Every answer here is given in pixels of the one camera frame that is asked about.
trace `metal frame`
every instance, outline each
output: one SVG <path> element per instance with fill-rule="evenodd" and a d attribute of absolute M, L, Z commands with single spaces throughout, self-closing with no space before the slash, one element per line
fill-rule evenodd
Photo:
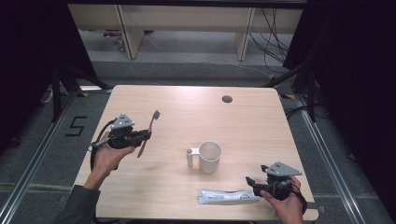
<path fill-rule="evenodd" d="M 296 95 L 296 99 L 298 106 L 305 105 L 303 96 Z M 332 158 L 332 153 L 327 147 L 326 142 L 324 141 L 318 129 L 317 124 L 312 121 L 307 111 L 302 111 L 302 114 L 305 124 L 308 127 L 309 132 L 311 132 L 312 134 L 312 137 L 315 141 L 315 144 L 317 145 L 320 156 L 323 159 L 327 171 L 329 172 L 330 178 L 332 179 L 332 182 L 334 183 L 334 186 L 340 196 L 340 199 L 343 202 L 344 207 L 346 208 L 346 212 L 349 215 L 350 220 L 352 221 L 352 223 L 356 223 L 356 224 L 366 223 L 361 213 L 361 210 L 359 209 L 359 205 L 356 202 L 355 198 L 353 197 L 349 187 L 347 186 L 347 183 L 343 178 L 341 171 L 338 169 L 338 166 L 335 164 L 335 161 Z"/>

